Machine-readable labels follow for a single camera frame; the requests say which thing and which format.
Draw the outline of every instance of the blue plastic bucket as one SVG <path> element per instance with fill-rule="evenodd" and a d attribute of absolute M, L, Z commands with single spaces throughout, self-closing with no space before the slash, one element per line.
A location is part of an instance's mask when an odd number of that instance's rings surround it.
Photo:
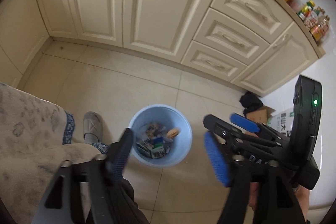
<path fill-rule="evenodd" d="M 140 154 L 135 146 L 135 137 L 148 123 L 157 122 L 168 130 L 178 128 L 180 134 L 174 138 L 167 155 L 160 159 L 150 159 Z M 149 105 L 134 115 L 128 126 L 134 132 L 132 154 L 142 163 L 151 167 L 169 167 L 178 164 L 188 154 L 193 140 L 188 120 L 177 109 L 167 105 Z"/>

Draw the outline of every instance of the tile floor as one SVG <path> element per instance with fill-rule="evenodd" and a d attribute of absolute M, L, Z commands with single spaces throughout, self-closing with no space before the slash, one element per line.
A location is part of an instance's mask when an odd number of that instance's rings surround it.
<path fill-rule="evenodd" d="M 104 119 L 104 139 L 115 142 L 133 115 L 150 104 L 176 107 L 193 130 L 192 148 L 173 167 L 157 169 L 130 157 L 124 176 L 152 224 L 216 223 L 228 189 L 216 180 L 205 149 L 202 119 L 228 121 L 242 113 L 241 92 L 166 65 L 119 52 L 54 41 L 31 73 L 24 91 L 74 114 L 74 138 L 83 142 L 82 118 L 91 110 Z M 245 223 L 253 213 L 247 211 Z"/>

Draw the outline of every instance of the metal bolt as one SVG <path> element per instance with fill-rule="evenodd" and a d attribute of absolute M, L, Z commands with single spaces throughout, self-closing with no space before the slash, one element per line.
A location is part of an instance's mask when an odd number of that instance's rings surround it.
<path fill-rule="evenodd" d="M 106 154 L 98 154 L 95 156 L 95 160 L 104 160 L 107 158 L 107 155 Z"/>
<path fill-rule="evenodd" d="M 232 156 L 232 159 L 235 160 L 235 161 L 243 161 L 245 158 L 242 155 L 237 155 L 236 154 L 236 155 Z"/>
<path fill-rule="evenodd" d="M 276 160 L 270 160 L 268 164 L 272 167 L 278 167 L 279 163 Z"/>
<path fill-rule="evenodd" d="M 70 160 L 65 160 L 62 162 L 61 167 L 66 168 L 72 165 L 72 162 Z"/>

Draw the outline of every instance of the drawer handle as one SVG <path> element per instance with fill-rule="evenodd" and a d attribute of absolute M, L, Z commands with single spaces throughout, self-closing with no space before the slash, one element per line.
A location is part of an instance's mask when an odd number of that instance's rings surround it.
<path fill-rule="evenodd" d="M 223 33 L 222 33 L 222 37 L 224 37 L 226 40 L 229 40 L 233 44 L 236 44 L 242 48 L 245 48 L 245 45 L 243 43 L 239 43 L 238 41 L 233 40 L 232 38 L 228 37 L 227 35 L 224 35 Z"/>
<path fill-rule="evenodd" d="M 205 59 L 204 62 L 205 62 L 205 63 L 208 63 L 210 66 L 212 66 L 212 67 L 214 67 L 214 68 L 217 68 L 217 69 L 226 69 L 224 66 L 214 64 L 214 63 L 212 63 L 212 61 L 207 60 L 207 59 Z"/>
<path fill-rule="evenodd" d="M 247 2 L 245 2 L 245 6 L 249 8 L 252 12 L 260 16 L 263 20 L 267 21 L 267 17 L 263 15 L 261 12 L 259 12 L 257 9 L 254 9 L 251 5 L 249 5 Z"/>
<path fill-rule="evenodd" d="M 273 45 L 273 48 L 279 48 L 281 45 L 283 45 L 283 44 L 287 41 L 288 37 L 289 37 L 289 34 L 286 33 L 286 34 L 282 37 L 281 42 L 274 44 L 274 45 Z"/>

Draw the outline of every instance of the gray slipper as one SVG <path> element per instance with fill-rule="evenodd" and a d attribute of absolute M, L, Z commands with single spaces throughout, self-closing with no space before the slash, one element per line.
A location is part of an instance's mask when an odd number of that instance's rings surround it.
<path fill-rule="evenodd" d="M 85 143 L 101 142 L 103 137 L 103 126 L 97 113 L 86 112 L 83 118 L 83 133 Z"/>

